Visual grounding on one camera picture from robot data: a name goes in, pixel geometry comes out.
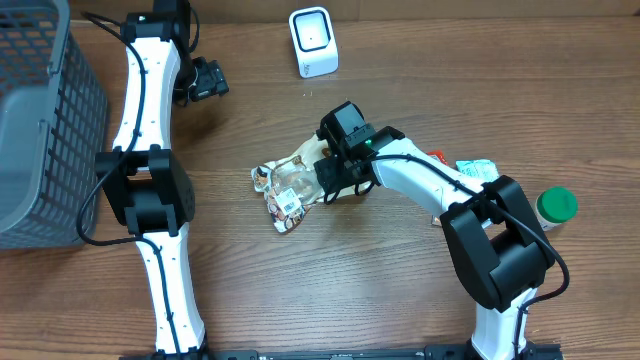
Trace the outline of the brown nut snack pouch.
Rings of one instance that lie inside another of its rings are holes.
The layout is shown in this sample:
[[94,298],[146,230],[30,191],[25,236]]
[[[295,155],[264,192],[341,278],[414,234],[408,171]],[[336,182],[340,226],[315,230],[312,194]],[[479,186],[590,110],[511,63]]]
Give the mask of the brown nut snack pouch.
[[331,155],[326,140],[313,135],[290,156],[267,162],[251,170],[254,190],[264,195],[266,208],[275,229],[281,233],[294,230],[325,196],[314,164]]

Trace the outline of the red snack bar wrapper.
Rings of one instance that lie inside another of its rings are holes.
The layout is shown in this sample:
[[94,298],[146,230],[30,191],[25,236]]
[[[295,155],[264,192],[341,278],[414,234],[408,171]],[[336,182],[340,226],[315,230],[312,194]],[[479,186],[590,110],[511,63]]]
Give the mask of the red snack bar wrapper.
[[444,157],[444,154],[443,154],[442,151],[440,151],[440,150],[431,151],[431,152],[428,152],[428,155],[430,157],[438,160],[442,164],[448,165],[448,162],[447,162],[446,158]]

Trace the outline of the teal tissue pack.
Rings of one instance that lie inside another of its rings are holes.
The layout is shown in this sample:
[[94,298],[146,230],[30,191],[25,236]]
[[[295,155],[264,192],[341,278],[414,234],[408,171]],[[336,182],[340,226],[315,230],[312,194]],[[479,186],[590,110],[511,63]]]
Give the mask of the teal tissue pack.
[[485,182],[492,182],[500,177],[496,164],[488,159],[459,160],[456,162],[456,168],[462,174]]

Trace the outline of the green bottle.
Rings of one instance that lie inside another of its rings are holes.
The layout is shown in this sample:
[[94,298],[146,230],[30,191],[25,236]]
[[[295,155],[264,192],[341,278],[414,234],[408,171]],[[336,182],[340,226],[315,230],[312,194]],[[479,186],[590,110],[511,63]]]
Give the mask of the green bottle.
[[550,231],[573,219],[579,209],[573,192],[565,187],[552,187],[533,202],[533,209],[543,231]]

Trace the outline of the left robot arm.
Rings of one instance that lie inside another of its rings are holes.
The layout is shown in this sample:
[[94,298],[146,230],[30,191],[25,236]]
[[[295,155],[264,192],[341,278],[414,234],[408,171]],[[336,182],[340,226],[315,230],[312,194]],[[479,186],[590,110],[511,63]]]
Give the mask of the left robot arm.
[[229,90],[219,64],[194,57],[199,19],[187,0],[156,1],[111,33],[126,47],[128,80],[118,133],[95,156],[96,188],[144,262],[156,320],[152,359],[208,359],[189,266],[193,184],[171,149],[171,110]]

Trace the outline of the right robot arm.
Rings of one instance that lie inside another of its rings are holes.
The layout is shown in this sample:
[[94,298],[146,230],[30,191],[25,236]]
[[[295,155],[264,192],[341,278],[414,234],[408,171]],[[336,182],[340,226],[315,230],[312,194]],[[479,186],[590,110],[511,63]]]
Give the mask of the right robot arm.
[[554,346],[525,337],[531,305],[546,272],[558,261],[520,185],[501,176],[488,182],[462,174],[419,149],[401,131],[375,130],[345,102],[316,131],[328,144],[315,163],[326,203],[348,187],[397,191],[440,220],[456,275],[476,303],[476,324],[462,346],[431,346],[430,358],[554,359]]

